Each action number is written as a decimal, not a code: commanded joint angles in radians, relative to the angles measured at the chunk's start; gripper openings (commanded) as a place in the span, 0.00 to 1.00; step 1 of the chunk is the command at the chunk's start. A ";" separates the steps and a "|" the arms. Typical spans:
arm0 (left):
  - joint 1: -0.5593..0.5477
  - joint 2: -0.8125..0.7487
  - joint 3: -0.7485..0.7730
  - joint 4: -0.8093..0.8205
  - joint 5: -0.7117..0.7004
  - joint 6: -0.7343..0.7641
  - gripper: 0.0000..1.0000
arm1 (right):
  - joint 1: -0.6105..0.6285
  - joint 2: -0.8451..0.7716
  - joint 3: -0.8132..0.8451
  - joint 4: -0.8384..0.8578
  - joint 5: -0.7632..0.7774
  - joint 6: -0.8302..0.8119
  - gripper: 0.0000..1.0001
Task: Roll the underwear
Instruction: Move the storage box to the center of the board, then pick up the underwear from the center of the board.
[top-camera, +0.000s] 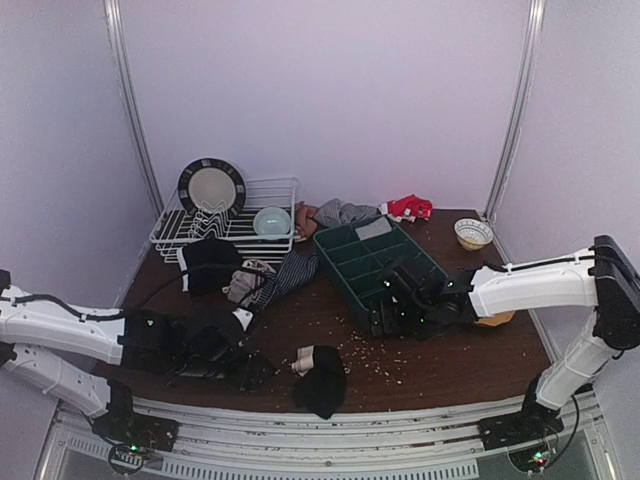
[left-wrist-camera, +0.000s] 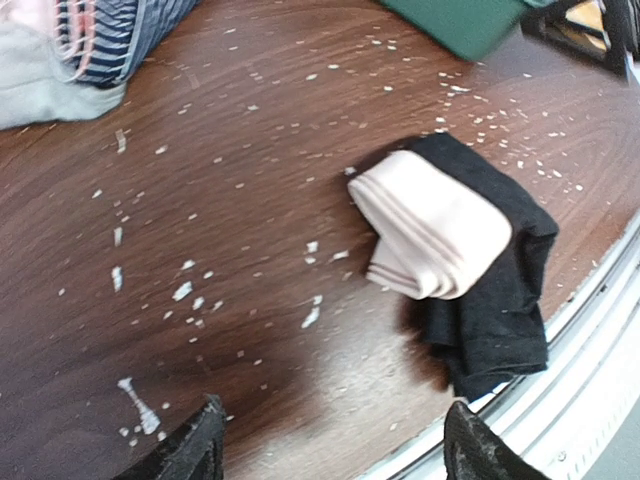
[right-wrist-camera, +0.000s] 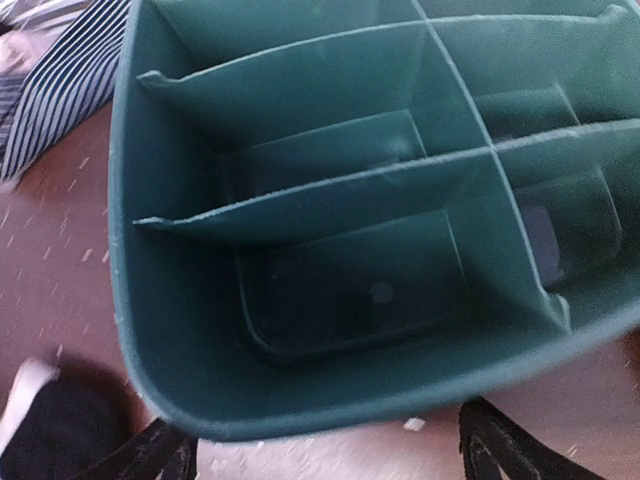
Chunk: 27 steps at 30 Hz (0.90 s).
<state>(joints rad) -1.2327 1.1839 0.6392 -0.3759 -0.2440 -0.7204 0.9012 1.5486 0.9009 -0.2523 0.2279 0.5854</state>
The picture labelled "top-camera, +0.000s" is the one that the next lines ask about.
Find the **green compartment tray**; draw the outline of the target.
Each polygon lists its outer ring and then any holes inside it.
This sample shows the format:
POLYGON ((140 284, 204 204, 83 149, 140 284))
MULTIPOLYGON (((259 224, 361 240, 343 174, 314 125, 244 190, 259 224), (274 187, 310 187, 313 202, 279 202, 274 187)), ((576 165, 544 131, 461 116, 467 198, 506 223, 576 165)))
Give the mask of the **green compartment tray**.
POLYGON ((313 236, 316 253, 329 278, 341 294, 356 327, 369 331, 370 303, 383 296, 377 279, 387 262, 407 257, 421 270, 445 277, 446 272, 397 223, 385 216, 323 229, 313 236), (384 217, 392 231, 366 241, 360 241, 355 229, 384 217))

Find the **grey boxer briefs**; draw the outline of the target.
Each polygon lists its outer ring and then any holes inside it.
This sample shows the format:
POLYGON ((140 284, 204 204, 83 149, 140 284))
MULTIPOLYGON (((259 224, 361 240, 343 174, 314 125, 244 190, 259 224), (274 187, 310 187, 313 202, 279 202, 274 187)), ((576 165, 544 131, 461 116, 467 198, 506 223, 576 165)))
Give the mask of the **grey boxer briefs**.
POLYGON ((355 229, 355 233, 360 241, 366 241, 375 237, 385 235, 392 231, 392 226, 384 217, 380 217, 366 225, 355 229))

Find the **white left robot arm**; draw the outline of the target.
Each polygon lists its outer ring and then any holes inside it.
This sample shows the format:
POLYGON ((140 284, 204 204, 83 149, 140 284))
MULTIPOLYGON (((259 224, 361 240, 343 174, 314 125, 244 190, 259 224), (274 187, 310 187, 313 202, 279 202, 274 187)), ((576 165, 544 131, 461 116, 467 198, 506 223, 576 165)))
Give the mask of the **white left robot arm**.
POLYGON ((275 373, 266 357, 245 346, 253 322, 253 313, 243 308, 175 316, 143 304, 69 305, 53 295, 29 294, 8 271, 1 273, 2 369, 78 409, 92 433, 109 444, 108 462, 121 475, 172 451, 179 424, 136 412, 128 385, 94 376, 61 355, 79 354, 168 381, 224 380, 250 392, 275 373))

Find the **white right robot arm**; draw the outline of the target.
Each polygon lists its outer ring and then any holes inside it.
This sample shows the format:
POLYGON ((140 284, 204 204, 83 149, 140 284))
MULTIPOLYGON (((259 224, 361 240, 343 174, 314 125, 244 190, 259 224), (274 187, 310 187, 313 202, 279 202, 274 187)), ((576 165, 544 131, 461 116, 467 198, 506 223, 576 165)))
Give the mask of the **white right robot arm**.
POLYGON ((591 308, 585 327, 564 356, 528 385, 516 413, 479 421, 485 449, 540 440, 561 428, 559 414, 604 366, 639 345, 639 275, 612 237, 591 247, 537 262, 495 265, 426 276, 400 258, 378 276, 380 300, 370 305, 376 336, 429 337, 451 325, 478 324, 511 312, 564 306, 591 308))

